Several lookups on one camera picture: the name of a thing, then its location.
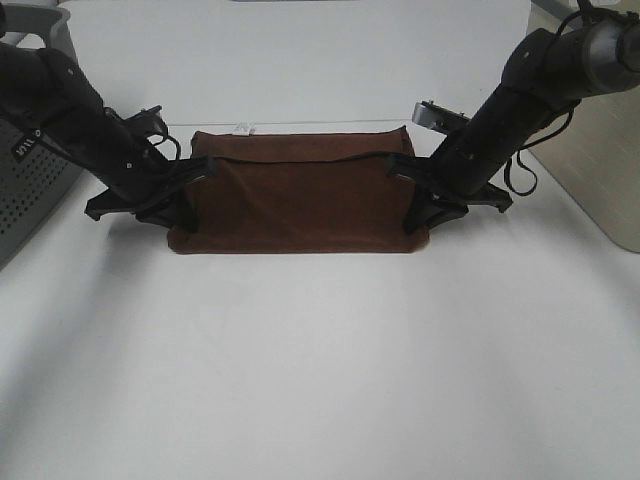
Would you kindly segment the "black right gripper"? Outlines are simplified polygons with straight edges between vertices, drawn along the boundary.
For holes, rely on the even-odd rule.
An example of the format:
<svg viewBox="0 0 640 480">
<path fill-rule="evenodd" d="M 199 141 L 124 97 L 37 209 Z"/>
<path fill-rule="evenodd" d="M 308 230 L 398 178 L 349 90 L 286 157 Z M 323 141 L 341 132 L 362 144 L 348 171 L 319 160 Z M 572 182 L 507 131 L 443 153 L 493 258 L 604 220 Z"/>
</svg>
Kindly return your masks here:
<svg viewBox="0 0 640 480">
<path fill-rule="evenodd" d="M 467 151 L 454 144 L 442 144 L 431 157 L 390 154 L 386 174 L 413 185 L 402 221 L 404 232 L 431 230 L 460 219 L 469 213 L 470 206 L 490 206 L 506 212 L 513 205 L 510 193 L 490 182 L 505 162 L 505 158 Z"/>
</svg>

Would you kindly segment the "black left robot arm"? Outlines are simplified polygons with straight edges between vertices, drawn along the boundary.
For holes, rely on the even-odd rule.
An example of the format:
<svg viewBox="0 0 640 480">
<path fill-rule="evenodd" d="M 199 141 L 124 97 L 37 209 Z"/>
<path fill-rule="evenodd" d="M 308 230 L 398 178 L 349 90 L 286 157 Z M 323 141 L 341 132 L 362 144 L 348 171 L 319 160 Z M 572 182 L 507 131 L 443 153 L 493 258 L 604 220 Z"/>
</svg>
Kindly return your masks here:
<svg viewBox="0 0 640 480">
<path fill-rule="evenodd" d="M 1 47 L 2 116 L 106 185 L 86 204 L 94 220 L 129 213 L 142 223 L 197 230 L 185 188 L 213 176 L 215 162 L 168 159 L 159 151 L 175 140 L 160 111 L 155 106 L 122 118 L 63 52 Z"/>
</svg>

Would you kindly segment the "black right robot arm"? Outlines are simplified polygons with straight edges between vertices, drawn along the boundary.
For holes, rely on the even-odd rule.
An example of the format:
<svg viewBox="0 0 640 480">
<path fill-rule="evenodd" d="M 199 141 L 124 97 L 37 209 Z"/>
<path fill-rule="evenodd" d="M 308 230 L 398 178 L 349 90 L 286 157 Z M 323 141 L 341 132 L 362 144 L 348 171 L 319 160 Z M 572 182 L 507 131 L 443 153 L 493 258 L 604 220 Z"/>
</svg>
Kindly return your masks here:
<svg viewBox="0 0 640 480">
<path fill-rule="evenodd" d="M 539 28 L 519 43 L 499 85 L 472 117 L 417 103 L 413 123 L 445 138 L 429 157 L 389 158 L 389 174 L 415 185 L 405 232 L 462 218 L 472 206 L 505 212 L 516 191 L 490 180 L 498 171 L 510 172 L 521 151 L 533 146 L 532 135 L 559 117 L 570 122 L 585 98 L 638 85 L 638 13 L 581 1 L 556 31 Z"/>
</svg>

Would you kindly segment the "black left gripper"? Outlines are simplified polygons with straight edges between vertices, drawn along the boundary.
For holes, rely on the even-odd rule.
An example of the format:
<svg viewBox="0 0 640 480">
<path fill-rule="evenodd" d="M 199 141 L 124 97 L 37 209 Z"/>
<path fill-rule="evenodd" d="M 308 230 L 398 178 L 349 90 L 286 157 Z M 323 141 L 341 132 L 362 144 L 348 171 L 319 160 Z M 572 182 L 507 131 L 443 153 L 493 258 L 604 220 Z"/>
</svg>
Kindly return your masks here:
<svg viewBox="0 0 640 480">
<path fill-rule="evenodd" d="M 216 174 L 210 156 L 181 159 L 181 147 L 161 117 L 159 105 L 124 118 L 103 110 L 107 130 L 107 189 L 89 199 L 93 220 L 129 213 L 142 222 L 195 232 L 199 220 L 187 188 Z"/>
</svg>

